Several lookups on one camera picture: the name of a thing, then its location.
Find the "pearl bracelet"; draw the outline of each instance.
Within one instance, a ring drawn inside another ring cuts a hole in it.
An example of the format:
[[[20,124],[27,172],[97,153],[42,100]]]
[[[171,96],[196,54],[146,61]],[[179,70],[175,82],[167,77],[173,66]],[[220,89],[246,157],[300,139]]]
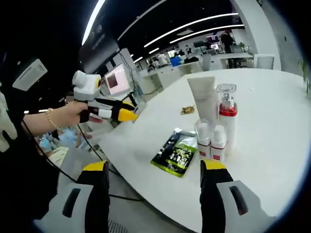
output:
[[[47,117],[48,117],[48,120],[49,120],[50,124],[51,124],[54,128],[56,128],[57,130],[60,130],[60,128],[59,128],[57,125],[55,125],[54,122],[51,120],[51,117],[50,117],[51,111],[53,111],[53,109],[52,109],[52,108],[49,108],[49,109],[45,112],[46,115],[47,115]]]

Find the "red label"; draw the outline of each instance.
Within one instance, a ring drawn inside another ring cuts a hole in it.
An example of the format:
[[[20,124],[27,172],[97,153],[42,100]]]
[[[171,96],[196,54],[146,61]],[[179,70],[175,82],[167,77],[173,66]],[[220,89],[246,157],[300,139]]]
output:
[[[217,159],[217,160],[220,160],[220,156],[219,155],[213,155],[213,159]]]

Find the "black and green package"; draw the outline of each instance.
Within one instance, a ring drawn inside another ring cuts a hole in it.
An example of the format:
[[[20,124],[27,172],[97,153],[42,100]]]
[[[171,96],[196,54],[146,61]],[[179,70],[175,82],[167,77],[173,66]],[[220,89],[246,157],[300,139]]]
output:
[[[182,177],[196,152],[195,133],[175,129],[151,164],[175,176]]]

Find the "ceiling light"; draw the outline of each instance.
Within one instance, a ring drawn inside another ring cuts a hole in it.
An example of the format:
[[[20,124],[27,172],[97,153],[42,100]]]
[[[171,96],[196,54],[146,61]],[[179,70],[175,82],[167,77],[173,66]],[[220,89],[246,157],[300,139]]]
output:
[[[159,50],[159,48],[156,48],[155,50],[150,51],[149,54],[151,54],[151,53],[153,53],[155,51],[158,51],[158,50]]]
[[[213,30],[217,30],[217,29],[222,29],[222,28],[233,28],[233,27],[243,27],[243,26],[244,26],[244,24],[236,24],[236,25],[221,26],[221,27],[217,27],[217,28],[210,28],[210,29],[206,29],[206,30],[203,30],[203,31],[199,31],[199,32],[196,32],[196,33],[192,33],[192,34],[183,36],[181,38],[178,38],[176,40],[171,41],[170,44],[172,44],[172,43],[174,43],[176,41],[179,41],[179,40],[183,40],[183,39],[185,39],[187,37],[200,34],[200,33],[205,33],[205,32],[209,32],[209,31],[213,31]]]
[[[87,23],[86,26],[86,31],[84,32],[84,36],[83,36],[83,40],[82,40],[82,45],[85,43],[86,39],[88,38],[89,33],[91,32],[91,29],[93,27],[93,24],[95,22],[96,16],[98,15],[103,3],[105,2],[105,0],[98,0],[92,14],[91,14],[91,18],[89,18],[89,21]]]
[[[149,45],[151,45],[152,43],[156,42],[157,40],[162,39],[163,37],[165,37],[165,36],[167,36],[167,35],[169,35],[169,34],[171,34],[171,33],[173,33],[173,32],[176,32],[176,31],[178,31],[178,30],[180,30],[180,29],[182,29],[182,28],[185,28],[185,27],[187,27],[187,26],[189,26],[189,25],[192,25],[192,24],[195,24],[195,23],[198,23],[198,22],[202,22],[202,21],[205,21],[205,20],[208,20],[208,19],[212,19],[212,18],[219,18],[219,17],[224,17],[224,16],[237,16],[238,14],[239,14],[239,13],[222,14],[222,15],[211,16],[211,17],[207,17],[207,18],[202,18],[202,19],[196,20],[196,21],[194,21],[194,22],[187,23],[187,24],[185,24],[185,25],[183,25],[183,26],[180,26],[179,28],[175,28],[175,29],[169,31],[168,33],[163,34],[162,36],[159,36],[158,38],[154,39],[153,41],[150,41],[148,44],[146,44],[146,45],[144,46],[144,48],[147,47],[147,46],[149,46]]]
[[[136,59],[136,60],[134,61],[134,63],[136,63],[136,62],[140,61],[141,59],[142,59],[142,57],[140,57],[140,58]]]

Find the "white round table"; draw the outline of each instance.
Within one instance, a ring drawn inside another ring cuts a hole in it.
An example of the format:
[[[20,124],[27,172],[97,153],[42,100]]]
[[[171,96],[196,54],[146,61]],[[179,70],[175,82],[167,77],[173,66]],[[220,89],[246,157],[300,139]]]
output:
[[[266,69],[225,69],[186,75],[148,102],[136,122],[104,134],[100,147],[127,182],[150,204],[179,224],[201,232],[200,166],[196,154],[182,177],[150,164],[175,128],[193,131],[197,111],[187,78],[214,76],[237,85],[235,151],[224,164],[247,185],[270,216],[290,204],[308,166],[311,113],[303,78]]]

